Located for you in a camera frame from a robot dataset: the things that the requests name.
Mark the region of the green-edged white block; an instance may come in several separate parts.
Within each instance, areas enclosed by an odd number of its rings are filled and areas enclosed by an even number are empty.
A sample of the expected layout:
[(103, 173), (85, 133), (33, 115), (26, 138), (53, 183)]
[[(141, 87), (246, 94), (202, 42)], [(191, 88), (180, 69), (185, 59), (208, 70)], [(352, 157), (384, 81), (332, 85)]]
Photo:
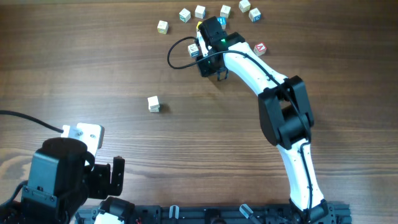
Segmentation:
[(191, 12), (186, 9), (183, 8), (180, 12), (179, 12), (179, 18), (181, 21), (183, 21), (184, 23), (187, 23), (190, 19), (191, 19)]

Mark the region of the green block letter N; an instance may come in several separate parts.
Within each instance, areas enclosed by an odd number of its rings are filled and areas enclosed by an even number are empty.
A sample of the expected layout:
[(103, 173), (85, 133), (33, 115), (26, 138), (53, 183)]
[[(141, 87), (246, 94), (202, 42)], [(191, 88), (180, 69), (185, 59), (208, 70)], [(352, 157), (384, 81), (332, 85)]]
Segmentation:
[(220, 10), (220, 16), (224, 18), (228, 18), (231, 12), (231, 7), (227, 5), (222, 5)]

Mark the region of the yellow-sided white block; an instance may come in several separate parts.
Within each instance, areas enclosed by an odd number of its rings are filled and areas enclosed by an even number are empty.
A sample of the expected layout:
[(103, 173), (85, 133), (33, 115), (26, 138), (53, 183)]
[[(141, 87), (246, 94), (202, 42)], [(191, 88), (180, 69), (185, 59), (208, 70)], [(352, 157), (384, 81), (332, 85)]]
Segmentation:
[(239, 9), (242, 13), (247, 12), (251, 8), (251, 3), (248, 0), (240, 0)]

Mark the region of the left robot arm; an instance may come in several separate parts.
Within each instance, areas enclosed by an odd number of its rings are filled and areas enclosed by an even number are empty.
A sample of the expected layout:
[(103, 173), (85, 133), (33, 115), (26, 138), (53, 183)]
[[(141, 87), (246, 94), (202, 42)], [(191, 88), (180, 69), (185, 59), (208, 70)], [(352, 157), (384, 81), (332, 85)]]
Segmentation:
[(32, 158), (29, 178), (1, 204), (1, 223), (84, 223), (77, 211), (89, 198), (101, 203), (93, 223), (132, 223), (134, 204), (121, 200), (125, 160), (96, 164), (85, 143), (72, 138), (44, 141)]

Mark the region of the yellow-edged block letter L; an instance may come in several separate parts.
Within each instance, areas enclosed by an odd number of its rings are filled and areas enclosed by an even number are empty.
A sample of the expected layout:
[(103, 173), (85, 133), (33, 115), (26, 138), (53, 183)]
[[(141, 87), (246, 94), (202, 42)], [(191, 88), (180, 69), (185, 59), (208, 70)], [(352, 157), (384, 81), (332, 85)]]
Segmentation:
[(158, 33), (167, 34), (168, 29), (169, 23), (167, 21), (159, 21), (157, 26)]

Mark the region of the red block letter A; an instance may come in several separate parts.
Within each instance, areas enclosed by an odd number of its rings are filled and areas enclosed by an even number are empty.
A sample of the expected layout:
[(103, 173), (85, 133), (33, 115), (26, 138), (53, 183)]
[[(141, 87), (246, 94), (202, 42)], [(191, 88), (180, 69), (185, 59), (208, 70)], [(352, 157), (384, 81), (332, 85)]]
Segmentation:
[(264, 55), (267, 53), (267, 47), (266, 47), (265, 43), (260, 42), (254, 46), (253, 51), (257, 56), (261, 56), (261, 55)]

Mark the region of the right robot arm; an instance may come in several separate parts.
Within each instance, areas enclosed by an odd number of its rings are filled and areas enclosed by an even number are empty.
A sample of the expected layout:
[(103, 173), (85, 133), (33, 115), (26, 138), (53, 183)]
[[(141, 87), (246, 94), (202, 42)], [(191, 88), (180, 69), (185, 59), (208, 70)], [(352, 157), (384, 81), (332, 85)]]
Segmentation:
[(257, 96), (262, 133), (278, 148), (288, 175), (294, 222), (315, 223), (325, 217), (327, 205), (311, 158), (314, 118), (304, 81), (270, 68), (240, 34), (228, 35), (217, 17), (198, 26), (197, 39), (202, 76), (233, 72)]

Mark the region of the blue letter block far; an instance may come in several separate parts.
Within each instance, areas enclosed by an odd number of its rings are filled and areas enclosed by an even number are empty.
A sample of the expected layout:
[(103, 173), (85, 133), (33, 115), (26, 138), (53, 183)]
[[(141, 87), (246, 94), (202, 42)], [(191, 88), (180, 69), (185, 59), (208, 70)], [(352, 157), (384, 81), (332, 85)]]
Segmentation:
[(258, 8), (251, 9), (249, 11), (249, 18), (252, 22), (256, 22), (261, 18), (261, 12)]

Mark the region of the blue top block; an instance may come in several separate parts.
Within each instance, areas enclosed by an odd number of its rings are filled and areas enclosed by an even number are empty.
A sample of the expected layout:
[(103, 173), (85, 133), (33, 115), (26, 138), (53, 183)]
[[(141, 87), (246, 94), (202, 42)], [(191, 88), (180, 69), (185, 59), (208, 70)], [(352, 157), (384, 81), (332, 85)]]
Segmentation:
[(217, 20), (220, 23), (222, 29), (225, 30), (226, 29), (226, 19), (224, 17), (218, 17)]

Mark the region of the blue block number 2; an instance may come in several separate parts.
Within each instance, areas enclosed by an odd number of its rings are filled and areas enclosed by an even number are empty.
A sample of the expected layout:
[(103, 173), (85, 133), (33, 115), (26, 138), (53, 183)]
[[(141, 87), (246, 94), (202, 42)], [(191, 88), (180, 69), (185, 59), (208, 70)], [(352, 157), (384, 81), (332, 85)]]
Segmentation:
[(188, 46), (188, 53), (193, 58), (199, 56), (200, 50), (196, 44), (191, 44)]

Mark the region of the red block letter M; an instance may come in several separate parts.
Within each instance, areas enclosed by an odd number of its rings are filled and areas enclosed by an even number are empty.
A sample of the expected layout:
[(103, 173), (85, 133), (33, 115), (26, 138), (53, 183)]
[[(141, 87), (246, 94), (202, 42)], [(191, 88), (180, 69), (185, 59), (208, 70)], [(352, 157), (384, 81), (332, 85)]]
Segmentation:
[(148, 109), (151, 113), (158, 113), (160, 111), (160, 103), (158, 96), (152, 96), (148, 99)]

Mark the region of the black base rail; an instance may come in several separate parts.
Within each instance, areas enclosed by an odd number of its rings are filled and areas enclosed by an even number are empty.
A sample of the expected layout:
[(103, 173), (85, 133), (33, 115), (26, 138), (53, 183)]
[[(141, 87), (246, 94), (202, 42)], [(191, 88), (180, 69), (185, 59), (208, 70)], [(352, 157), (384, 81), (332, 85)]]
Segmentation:
[[(220, 218), (226, 223), (294, 223), (287, 204), (249, 206), (252, 218), (246, 218), (239, 207), (179, 207), (170, 218), (170, 207), (158, 205), (136, 205), (129, 223), (211, 223)], [(74, 223), (95, 223), (100, 215), (99, 208), (81, 208), (75, 215)], [(347, 204), (328, 203), (328, 215), (315, 223), (351, 224), (351, 210)]]

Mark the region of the blue-sided white block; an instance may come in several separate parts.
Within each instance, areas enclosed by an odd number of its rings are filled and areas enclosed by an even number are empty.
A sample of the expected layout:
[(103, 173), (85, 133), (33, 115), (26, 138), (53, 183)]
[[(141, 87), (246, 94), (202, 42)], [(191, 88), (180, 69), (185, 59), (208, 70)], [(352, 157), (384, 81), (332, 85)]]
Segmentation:
[(199, 19), (204, 19), (206, 14), (206, 8), (205, 6), (197, 5), (195, 9), (195, 17)]

